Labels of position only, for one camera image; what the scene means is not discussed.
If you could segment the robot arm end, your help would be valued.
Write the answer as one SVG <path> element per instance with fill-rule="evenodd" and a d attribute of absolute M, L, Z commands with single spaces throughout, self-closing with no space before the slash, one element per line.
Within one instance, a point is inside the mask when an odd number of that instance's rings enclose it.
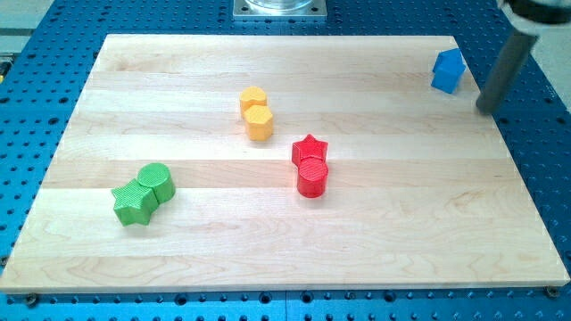
<path fill-rule="evenodd" d="M 526 34 L 570 27 L 570 0 L 497 0 L 511 25 Z"/>

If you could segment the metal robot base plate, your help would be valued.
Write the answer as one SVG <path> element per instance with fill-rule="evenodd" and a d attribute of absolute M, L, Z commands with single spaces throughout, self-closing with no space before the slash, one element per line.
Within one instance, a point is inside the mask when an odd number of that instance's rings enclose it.
<path fill-rule="evenodd" d="M 233 17 L 249 18 L 326 18 L 326 0 L 234 0 Z"/>

